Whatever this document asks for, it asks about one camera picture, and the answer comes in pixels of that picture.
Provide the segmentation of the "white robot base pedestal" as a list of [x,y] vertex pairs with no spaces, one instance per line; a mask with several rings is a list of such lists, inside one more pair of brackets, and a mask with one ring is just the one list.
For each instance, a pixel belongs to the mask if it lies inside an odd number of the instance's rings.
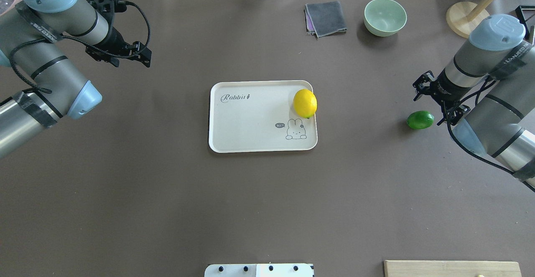
[[212,264],[205,277],[314,277],[313,264],[307,263],[254,263]]

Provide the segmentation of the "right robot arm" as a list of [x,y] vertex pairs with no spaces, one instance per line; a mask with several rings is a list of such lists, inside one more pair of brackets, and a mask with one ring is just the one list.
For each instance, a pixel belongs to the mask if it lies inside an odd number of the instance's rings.
[[535,105],[534,46],[514,16],[484,18],[437,76],[414,83],[415,99],[430,96],[441,108],[454,142],[472,157],[534,189],[534,134],[520,125]]

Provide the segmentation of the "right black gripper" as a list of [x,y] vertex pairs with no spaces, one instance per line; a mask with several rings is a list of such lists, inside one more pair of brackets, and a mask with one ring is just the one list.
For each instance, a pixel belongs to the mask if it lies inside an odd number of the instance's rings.
[[440,106],[443,114],[448,109],[456,107],[462,97],[471,89],[453,84],[443,71],[435,77],[430,70],[420,75],[413,83],[413,87],[416,90],[413,101],[416,102],[422,96],[429,95]]

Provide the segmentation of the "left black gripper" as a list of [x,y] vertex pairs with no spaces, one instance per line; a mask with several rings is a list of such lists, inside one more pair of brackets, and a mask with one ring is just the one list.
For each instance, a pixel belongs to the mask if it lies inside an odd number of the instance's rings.
[[130,56],[132,54],[130,57],[132,61],[138,61],[147,68],[151,66],[151,50],[140,41],[135,41],[132,45],[126,43],[122,35],[115,28],[112,28],[105,39],[94,47],[97,47],[103,52],[90,47],[86,47],[85,52],[96,61],[104,61],[115,67],[119,67],[119,59],[116,56]]

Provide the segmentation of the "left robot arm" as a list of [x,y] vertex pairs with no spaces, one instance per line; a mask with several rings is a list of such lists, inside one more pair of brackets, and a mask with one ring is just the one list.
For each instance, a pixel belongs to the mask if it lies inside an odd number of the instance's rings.
[[79,119],[102,95],[56,46],[82,43],[96,61],[118,67],[119,59],[151,63],[148,43],[127,43],[114,28],[126,0],[21,0],[1,16],[1,64],[29,88],[1,103],[1,157],[9,155],[62,117]]

